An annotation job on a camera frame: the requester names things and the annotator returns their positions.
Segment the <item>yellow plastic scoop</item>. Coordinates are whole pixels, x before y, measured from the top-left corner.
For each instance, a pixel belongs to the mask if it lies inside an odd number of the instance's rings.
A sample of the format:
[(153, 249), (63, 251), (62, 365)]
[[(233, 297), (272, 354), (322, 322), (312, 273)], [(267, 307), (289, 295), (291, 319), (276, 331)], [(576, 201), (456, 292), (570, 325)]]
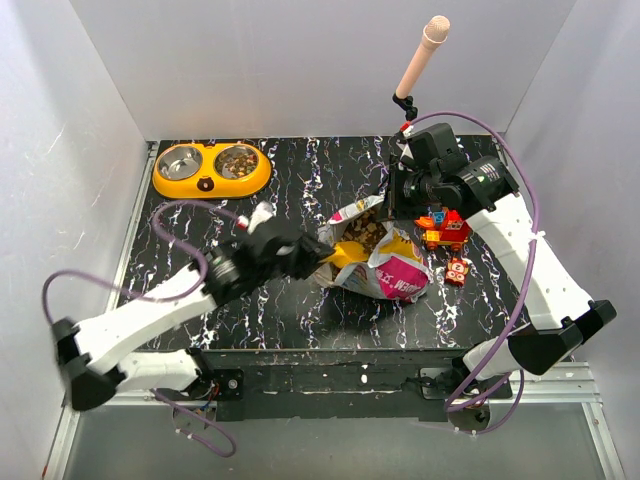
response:
[(339, 269), (351, 263), (367, 262), (369, 254), (362, 244), (355, 241), (337, 242), (333, 246), (334, 252), (323, 260), (324, 263), (331, 263)]

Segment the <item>cat food bag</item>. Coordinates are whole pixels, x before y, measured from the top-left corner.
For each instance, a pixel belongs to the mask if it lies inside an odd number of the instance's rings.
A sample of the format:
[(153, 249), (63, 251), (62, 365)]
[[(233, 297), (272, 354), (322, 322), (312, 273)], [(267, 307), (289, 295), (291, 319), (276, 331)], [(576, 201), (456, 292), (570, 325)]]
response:
[(319, 228), (320, 241), (332, 247), (337, 242), (358, 242), (369, 258), (342, 269), (324, 263), (314, 273), (314, 279), (323, 287), (339, 287), (378, 300), (413, 303), (426, 291), (428, 269), (421, 250), (405, 231), (389, 220), (377, 220), (383, 199), (381, 195), (371, 195), (358, 200), (338, 210)]

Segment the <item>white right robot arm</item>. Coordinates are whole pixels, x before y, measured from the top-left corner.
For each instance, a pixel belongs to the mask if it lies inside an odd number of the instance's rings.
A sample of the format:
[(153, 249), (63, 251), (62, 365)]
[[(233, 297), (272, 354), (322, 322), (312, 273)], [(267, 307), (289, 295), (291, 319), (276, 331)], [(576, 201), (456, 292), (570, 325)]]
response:
[(489, 379), (517, 370), (542, 375), (616, 317), (610, 301), (592, 299), (569, 275), (500, 159), (484, 156), (470, 162), (450, 154), (419, 162), (391, 156), (383, 218), (414, 220), (430, 204), (456, 211), (482, 238), (519, 287), (512, 319), (526, 312), (530, 321), (457, 360), (451, 374), (460, 395), (475, 397)]

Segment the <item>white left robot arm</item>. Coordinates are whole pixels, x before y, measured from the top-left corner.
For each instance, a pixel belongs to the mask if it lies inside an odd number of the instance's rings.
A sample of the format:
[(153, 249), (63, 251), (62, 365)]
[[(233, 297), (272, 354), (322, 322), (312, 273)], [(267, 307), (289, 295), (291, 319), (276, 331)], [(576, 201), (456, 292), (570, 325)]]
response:
[(76, 411), (105, 404), (116, 394), (166, 389), (205, 398), (215, 380), (200, 350), (141, 353), (147, 341), (195, 317), (252, 293), (278, 277), (306, 279), (334, 248), (271, 218), (193, 260), (154, 288), (94, 318), (61, 319), (52, 326), (58, 368)]

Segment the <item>yellow double pet bowl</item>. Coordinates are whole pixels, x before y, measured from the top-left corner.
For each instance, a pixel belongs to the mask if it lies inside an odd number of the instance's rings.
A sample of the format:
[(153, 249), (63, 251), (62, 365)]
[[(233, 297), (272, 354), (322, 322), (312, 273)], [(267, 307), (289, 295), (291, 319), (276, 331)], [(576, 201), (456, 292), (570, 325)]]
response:
[(272, 177), (270, 160), (245, 143), (181, 143), (157, 156), (156, 192), (168, 199), (243, 199), (263, 190)]

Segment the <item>red toy brick vehicle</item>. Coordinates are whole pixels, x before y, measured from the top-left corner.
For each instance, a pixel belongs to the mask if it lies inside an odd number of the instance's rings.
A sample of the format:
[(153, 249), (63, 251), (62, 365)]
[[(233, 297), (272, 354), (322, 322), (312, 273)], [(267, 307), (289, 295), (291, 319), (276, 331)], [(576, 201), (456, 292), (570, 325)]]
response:
[(422, 230), (422, 241), (427, 250), (448, 247), (453, 252), (462, 250), (467, 243), (471, 228), (456, 210), (442, 207), (414, 221)]

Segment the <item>black microphone stand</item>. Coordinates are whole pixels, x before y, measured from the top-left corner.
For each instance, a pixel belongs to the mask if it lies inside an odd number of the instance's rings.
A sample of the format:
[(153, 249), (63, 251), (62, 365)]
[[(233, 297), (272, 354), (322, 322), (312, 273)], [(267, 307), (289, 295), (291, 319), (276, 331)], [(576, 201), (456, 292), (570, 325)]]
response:
[[(400, 127), (400, 129), (393, 135), (393, 139), (395, 141), (399, 141), (403, 135), (403, 132), (406, 128), (408, 128), (411, 122), (417, 118), (418, 109), (413, 104), (413, 97), (411, 95), (406, 96), (405, 98), (400, 98), (396, 93), (392, 95), (392, 101), (399, 106), (403, 112), (405, 117), (405, 123)], [(388, 185), (389, 174), (386, 173), (382, 176), (380, 183), (375, 188), (374, 193), (381, 193), (386, 186)]]

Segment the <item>red number toy block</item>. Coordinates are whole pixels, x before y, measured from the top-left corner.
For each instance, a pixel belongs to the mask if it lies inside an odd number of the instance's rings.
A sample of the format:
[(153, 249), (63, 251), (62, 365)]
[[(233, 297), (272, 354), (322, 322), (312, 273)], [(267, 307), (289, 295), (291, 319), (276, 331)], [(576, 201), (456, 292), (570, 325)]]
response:
[(463, 286), (469, 271), (469, 263), (462, 258), (452, 257), (444, 276), (444, 282), (451, 285)]

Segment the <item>pink microphone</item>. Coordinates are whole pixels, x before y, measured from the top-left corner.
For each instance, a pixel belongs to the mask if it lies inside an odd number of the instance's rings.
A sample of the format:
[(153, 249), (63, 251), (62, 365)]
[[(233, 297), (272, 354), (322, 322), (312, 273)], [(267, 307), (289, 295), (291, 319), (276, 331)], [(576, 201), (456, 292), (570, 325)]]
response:
[(398, 99), (411, 93), (434, 52), (447, 40), (450, 27), (450, 20), (443, 15), (432, 17), (425, 25), (420, 43), (395, 89)]

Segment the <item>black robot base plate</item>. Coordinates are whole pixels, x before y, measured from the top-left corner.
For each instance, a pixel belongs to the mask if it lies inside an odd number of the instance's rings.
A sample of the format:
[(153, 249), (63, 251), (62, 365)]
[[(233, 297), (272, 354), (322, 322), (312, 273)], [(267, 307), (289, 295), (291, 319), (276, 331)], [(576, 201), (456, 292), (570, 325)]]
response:
[(443, 422), (454, 349), (189, 349), (189, 400), (212, 399), (221, 422), (416, 418)]

